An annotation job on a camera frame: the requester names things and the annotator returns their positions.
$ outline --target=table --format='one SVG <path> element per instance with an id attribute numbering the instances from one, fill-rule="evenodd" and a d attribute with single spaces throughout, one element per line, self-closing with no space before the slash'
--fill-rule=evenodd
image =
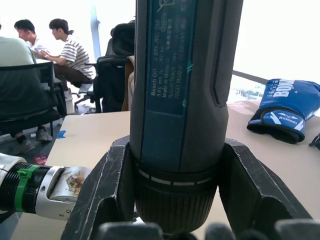
<path id="1" fill-rule="evenodd" d="M 227 137 L 246 144 L 259 160 L 282 178 L 312 217 L 320 218 L 320 152 L 308 147 L 320 132 L 320 117 L 307 122 L 303 142 L 290 145 L 246 129 L 258 105 L 257 101 L 241 101 L 228 106 Z M 69 115 L 61 130 L 66 130 L 65 138 L 56 140 L 46 164 L 93 168 L 115 139 L 129 134 L 130 113 Z M 211 222 L 228 224 L 218 192 L 206 223 L 194 231 L 199 239 L 203 239 L 204 229 Z M 42 240 L 45 236 L 47 240 L 58 240 L 65 224 L 24 213 L 12 239 Z"/>

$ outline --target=person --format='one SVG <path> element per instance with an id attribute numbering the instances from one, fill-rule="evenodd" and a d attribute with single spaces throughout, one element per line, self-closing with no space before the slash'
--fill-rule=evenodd
<path id="1" fill-rule="evenodd" d="M 52 56 L 42 50 L 40 55 L 54 64 L 55 77 L 62 81 L 64 96 L 67 100 L 72 99 L 71 91 L 67 81 L 80 88 L 81 83 L 92 83 L 96 77 L 96 70 L 93 66 L 88 66 L 89 54 L 78 38 L 72 36 L 69 31 L 68 22 L 64 19 L 56 18 L 49 23 L 52 35 L 56 40 L 65 42 L 63 50 L 59 56 Z"/>
<path id="2" fill-rule="evenodd" d="M 36 64 L 36 59 L 25 41 L 0 36 L 0 67 L 30 64 Z M 31 116 L 31 112 L 41 111 L 47 106 L 52 106 L 52 102 L 41 85 L 37 69 L 10 73 L 0 71 L 0 120 L 18 118 L 21 115 Z M 11 136 L 18 142 L 13 155 L 28 152 L 35 147 L 22 131 L 13 132 Z M 52 137 L 44 126 L 39 126 L 36 140 L 48 143 L 52 141 Z"/>
<path id="3" fill-rule="evenodd" d="M 37 58 L 41 58 L 38 54 L 41 50 L 49 53 L 45 43 L 36 34 L 35 26 L 30 20 L 19 20 L 14 24 L 14 28 L 17 30 L 19 38 L 26 41 Z"/>

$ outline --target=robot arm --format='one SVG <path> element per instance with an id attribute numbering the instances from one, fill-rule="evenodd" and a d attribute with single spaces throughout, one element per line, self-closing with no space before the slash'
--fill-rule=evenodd
<path id="1" fill-rule="evenodd" d="M 7 218 L 16 210 L 66 221 L 90 172 L 81 166 L 30 164 L 0 153 L 0 213 Z"/>

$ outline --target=green shirt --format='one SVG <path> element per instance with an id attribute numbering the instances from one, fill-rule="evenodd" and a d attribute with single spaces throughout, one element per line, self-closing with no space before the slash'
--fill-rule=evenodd
<path id="1" fill-rule="evenodd" d="M 22 39 L 0 36 L 0 67 L 35 63 L 33 52 Z M 0 120 L 34 115 L 51 105 L 36 68 L 0 71 Z"/>

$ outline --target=blue boxing glove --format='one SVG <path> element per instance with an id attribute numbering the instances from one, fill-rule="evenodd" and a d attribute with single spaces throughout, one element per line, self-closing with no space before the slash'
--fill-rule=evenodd
<path id="1" fill-rule="evenodd" d="M 305 139 L 306 121 L 320 108 L 320 85 L 312 81 L 272 79 L 247 129 L 296 144 Z"/>

